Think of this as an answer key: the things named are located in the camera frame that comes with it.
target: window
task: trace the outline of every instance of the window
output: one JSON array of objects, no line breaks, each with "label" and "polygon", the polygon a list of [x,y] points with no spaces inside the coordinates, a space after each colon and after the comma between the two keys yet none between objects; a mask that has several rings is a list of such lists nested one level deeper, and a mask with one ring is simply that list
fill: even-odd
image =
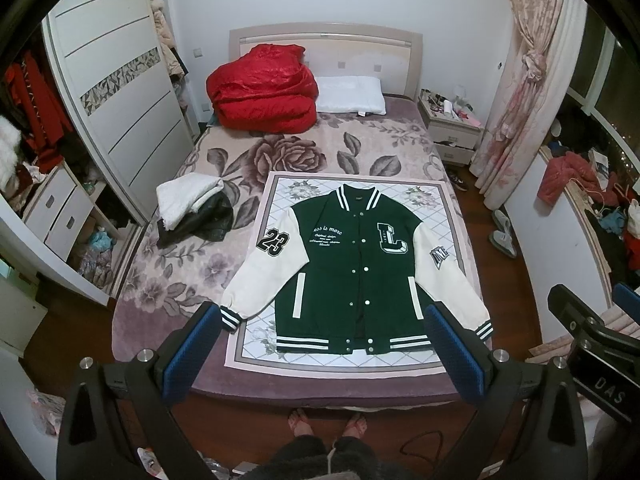
[{"label": "window", "polygon": [[604,22],[589,7],[587,20],[584,23],[580,54],[578,54],[578,61],[575,64],[574,76],[569,84],[582,97],[587,97],[591,79],[596,72],[606,28]]},{"label": "window", "polygon": [[618,44],[595,108],[640,158],[640,72]]},{"label": "window", "polygon": [[567,103],[580,106],[609,139],[609,169],[640,192],[640,70],[604,22],[588,9]]}]

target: jacket label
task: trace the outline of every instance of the jacket label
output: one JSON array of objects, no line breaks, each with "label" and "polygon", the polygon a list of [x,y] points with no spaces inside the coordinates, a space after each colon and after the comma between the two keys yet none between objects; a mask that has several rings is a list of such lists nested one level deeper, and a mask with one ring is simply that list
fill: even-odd
[{"label": "jacket label", "polygon": [[284,231],[279,232],[277,229],[271,228],[267,231],[265,237],[255,246],[261,251],[266,252],[269,256],[278,256],[288,241],[288,233]]},{"label": "jacket label", "polygon": [[440,266],[442,265],[443,261],[446,260],[449,256],[447,250],[442,246],[436,247],[435,249],[431,250],[429,254],[433,258],[433,263],[436,264],[436,268],[438,270],[440,270]]},{"label": "jacket label", "polygon": [[405,241],[396,240],[393,226],[378,222],[378,232],[380,233],[380,248],[389,254],[404,254],[408,251]]},{"label": "jacket label", "polygon": [[342,231],[340,231],[340,229],[323,225],[314,229],[314,235],[309,241],[311,243],[318,244],[321,247],[329,247],[332,244],[339,244],[340,240],[338,237],[341,235]]}]

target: headboard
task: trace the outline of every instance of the headboard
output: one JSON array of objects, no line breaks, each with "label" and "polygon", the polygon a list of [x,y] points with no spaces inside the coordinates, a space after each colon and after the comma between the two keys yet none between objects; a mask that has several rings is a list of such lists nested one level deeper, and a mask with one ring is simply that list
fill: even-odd
[{"label": "headboard", "polygon": [[422,34],[354,23],[279,23],[229,31],[229,60],[259,43],[305,47],[314,76],[371,75],[382,91],[416,97],[422,66]]}]

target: wooden floor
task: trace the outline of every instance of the wooden floor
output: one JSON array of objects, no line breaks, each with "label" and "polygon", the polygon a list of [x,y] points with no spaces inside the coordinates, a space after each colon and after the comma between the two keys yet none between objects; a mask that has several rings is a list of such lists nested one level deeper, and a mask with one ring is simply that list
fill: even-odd
[{"label": "wooden floor", "polygon": [[[468,172],[461,176],[468,183],[474,181]],[[515,358],[524,359],[527,349],[541,341],[527,268],[521,256],[511,260],[488,242],[495,225],[478,191],[472,188],[459,192],[458,199],[476,256],[483,299],[495,327],[494,348],[505,348]],[[82,357],[92,356],[103,363],[113,361],[111,312],[53,283],[41,285],[38,300],[49,312],[25,350],[22,364],[41,391],[64,396]],[[263,463],[288,442],[291,438],[286,423],[288,411],[200,394],[190,394],[186,402],[173,409],[193,446],[228,467],[242,460]],[[514,409],[495,451],[496,459],[505,456],[519,413],[519,407]],[[342,410],[308,410],[308,414],[316,433],[328,445],[350,416]],[[462,402],[370,413],[364,441],[381,459],[401,462],[428,475],[430,465],[419,458],[400,455],[401,445],[423,431],[441,430],[444,455],[460,437],[472,414],[473,409]],[[144,444],[144,436],[133,421],[130,435],[136,445]],[[414,442],[408,451],[433,456],[437,445],[437,437],[429,435]]]}]

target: varsity jacket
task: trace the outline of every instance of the varsity jacket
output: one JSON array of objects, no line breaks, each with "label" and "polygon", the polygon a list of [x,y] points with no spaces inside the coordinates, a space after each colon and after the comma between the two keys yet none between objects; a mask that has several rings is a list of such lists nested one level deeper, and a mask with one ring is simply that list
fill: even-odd
[{"label": "varsity jacket", "polygon": [[427,349],[421,306],[434,301],[483,340],[492,332],[435,234],[373,187],[341,186],[285,210],[226,288],[224,327],[234,331],[274,298],[280,352]]}]

